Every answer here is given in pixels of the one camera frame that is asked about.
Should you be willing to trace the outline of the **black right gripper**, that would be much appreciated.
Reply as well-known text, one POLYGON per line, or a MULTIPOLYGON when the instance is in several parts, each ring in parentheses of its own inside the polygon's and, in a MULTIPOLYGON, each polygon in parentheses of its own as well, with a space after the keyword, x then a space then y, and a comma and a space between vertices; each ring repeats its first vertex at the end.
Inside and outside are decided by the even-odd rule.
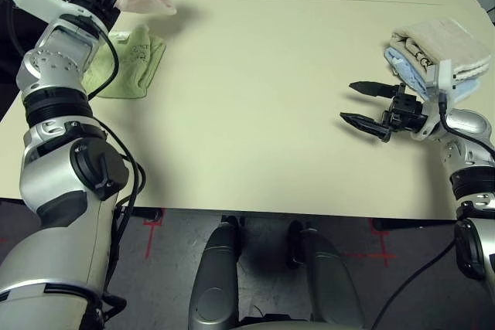
POLYGON ((415 95, 405 93, 404 84, 392 86, 372 81, 357 81, 350 83, 349 87, 370 97, 391 98, 390 107, 382 114, 381 124, 361 114, 340 113, 340 117, 354 128, 373 136, 383 136, 383 142, 388 142, 395 132, 418 133, 426 122, 426 116, 422 113, 422 102, 417 100, 415 95))

